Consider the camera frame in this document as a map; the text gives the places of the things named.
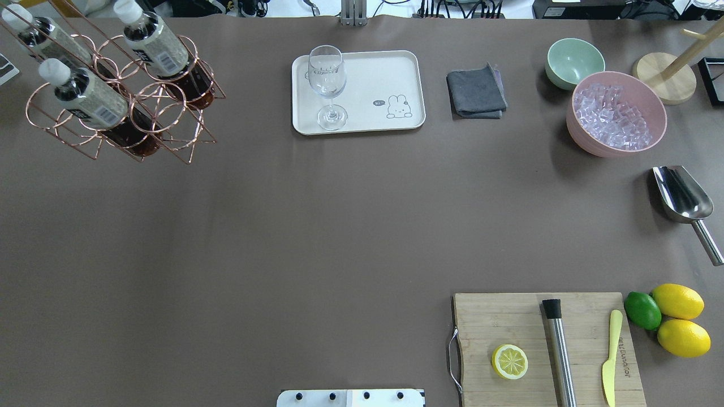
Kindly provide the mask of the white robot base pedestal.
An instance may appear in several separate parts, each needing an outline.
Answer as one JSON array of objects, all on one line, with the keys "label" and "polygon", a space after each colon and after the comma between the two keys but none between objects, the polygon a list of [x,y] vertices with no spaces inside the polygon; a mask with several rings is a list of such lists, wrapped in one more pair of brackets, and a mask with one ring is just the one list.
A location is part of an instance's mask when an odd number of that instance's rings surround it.
[{"label": "white robot base pedestal", "polygon": [[423,389],[293,389],[283,391],[277,406],[425,406]]}]

